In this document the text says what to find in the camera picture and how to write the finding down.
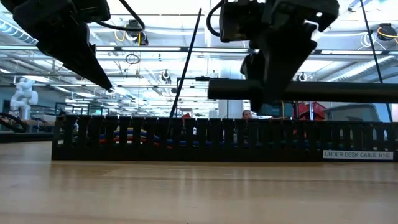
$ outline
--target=white humanoid robot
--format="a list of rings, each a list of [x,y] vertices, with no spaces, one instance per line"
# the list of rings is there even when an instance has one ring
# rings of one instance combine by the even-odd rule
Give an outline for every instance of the white humanoid robot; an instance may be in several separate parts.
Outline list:
[[[9,114],[22,120],[29,119],[30,106],[36,105],[39,100],[37,92],[32,90],[34,83],[34,80],[19,79],[19,83],[16,83],[15,94],[11,97]]]

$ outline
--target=wooden surface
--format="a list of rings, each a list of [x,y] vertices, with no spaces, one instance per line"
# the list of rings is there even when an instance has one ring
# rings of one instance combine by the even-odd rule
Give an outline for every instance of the wooden surface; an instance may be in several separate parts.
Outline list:
[[[0,144],[0,223],[397,223],[395,164],[51,162]]]

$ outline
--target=white label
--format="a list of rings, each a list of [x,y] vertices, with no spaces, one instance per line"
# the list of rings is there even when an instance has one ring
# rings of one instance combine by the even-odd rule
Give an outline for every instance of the white label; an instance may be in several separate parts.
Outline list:
[[[366,151],[335,151],[324,150],[324,159],[361,159],[361,160],[387,160],[394,159],[393,152],[366,152]]]

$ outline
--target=person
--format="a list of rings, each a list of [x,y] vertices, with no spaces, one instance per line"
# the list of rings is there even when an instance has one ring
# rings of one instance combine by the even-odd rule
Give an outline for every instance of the person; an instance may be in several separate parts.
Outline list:
[[[253,116],[252,116],[252,114],[251,114],[251,111],[249,111],[249,110],[244,110],[244,111],[242,112],[242,119],[248,120],[248,119],[252,119],[252,118],[253,118]]]

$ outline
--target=ceiling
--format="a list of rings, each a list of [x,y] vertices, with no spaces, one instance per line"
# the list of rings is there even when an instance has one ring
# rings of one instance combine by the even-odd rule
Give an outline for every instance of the ceiling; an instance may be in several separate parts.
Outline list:
[[[177,86],[177,78],[181,77],[185,65],[186,49],[192,39],[199,8],[203,9],[203,15],[195,39],[195,50],[188,66],[187,78],[228,77],[230,74],[225,74],[223,68],[230,65],[236,65],[233,67],[234,73],[239,73],[239,65],[247,54],[248,42],[222,43],[205,27],[206,14],[218,1],[128,0],[127,2],[145,22],[145,35],[153,51],[140,52],[135,49],[131,52],[127,47],[137,46],[137,43],[127,38],[123,32],[90,24],[90,42],[102,47],[101,50],[98,48],[96,54],[102,68],[113,84],[121,85],[113,94],[93,86],[89,81],[78,80],[78,76],[63,68],[60,62],[42,54],[34,45],[21,41],[16,35],[10,35],[9,31],[3,29],[0,32],[0,78],[2,78],[0,82],[13,82],[16,74],[30,74],[34,75],[31,78],[36,79],[38,85],[53,85],[43,88],[52,88],[54,91],[66,94],[72,99],[71,104],[83,100],[93,103],[92,99],[97,99],[99,101],[97,105],[107,106],[110,110],[121,114],[166,116],[170,113],[172,100],[175,97],[173,88]],[[371,50],[369,39],[364,40],[366,25],[362,10],[355,7],[349,12],[348,6],[352,2],[354,0],[340,0],[339,19],[324,34],[314,34],[313,39],[318,42],[317,49],[323,50],[323,53],[311,55],[300,68],[299,72],[305,74],[307,81],[371,82],[377,78],[376,68],[372,64],[373,56],[369,52]],[[112,18],[107,23],[124,26],[132,19],[119,1],[108,1],[108,4]],[[394,12],[397,7],[396,0],[369,1],[365,10],[370,28],[376,30],[380,23],[386,22],[398,28],[398,16]],[[18,28],[12,20],[12,15],[5,8],[1,6],[0,11],[1,23],[7,22]],[[219,11],[216,11],[211,20],[216,30],[218,14]],[[377,51],[398,50],[398,44],[394,40],[383,42],[377,39],[374,45]],[[115,46],[126,49],[115,49]],[[362,54],[350,52],[358,49],[368,52]],[[131,54],[137,55],[141,60],[140,63],[128,64],[126,56]],[[398,72],[395,56],[379,56],[379,59],[386,61],[385,64],[381,64],[382,75],[394,78],[394,74]],[[165,71],[171,77],[171,84],[166,84],[162,80]],[[206,99],[207,82],[187,79],[183,85],[179,108],[192,110],[193,114],[198,116],[208,116],[209,110],[218,108],[217,101]],[[244,105],[245,108],[249,108],[248,102]]]

